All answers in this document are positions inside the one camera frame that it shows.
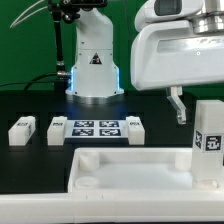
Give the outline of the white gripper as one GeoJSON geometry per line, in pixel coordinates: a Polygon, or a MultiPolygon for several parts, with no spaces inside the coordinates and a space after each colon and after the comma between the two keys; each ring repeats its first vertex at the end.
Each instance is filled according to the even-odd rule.
{"type": "Polygon", "coordinates": [[[137,90],[167,88],[167,99],[184,125],[181,86],[224,81],[224,34],[196,35],[187,20],[149,24],[131,49],[131,83],[137,90]]]}

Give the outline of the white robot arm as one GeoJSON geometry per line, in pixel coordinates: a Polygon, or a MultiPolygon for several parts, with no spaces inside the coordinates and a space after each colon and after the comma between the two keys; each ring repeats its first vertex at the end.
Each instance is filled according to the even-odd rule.
{"type": "MultiPolygon", "coordinates": [[[[69,1],[80,18],[66,94],[84,103],[104,103],[123,93],[113,62],[113,24],[98,11],[104,2],[69,1]]],[[[224,82],[224,0],[147,0],[136,14],[135,29],[132,85],[138,90],[165,88],[184,124],[182,88],[224,82]]]]}

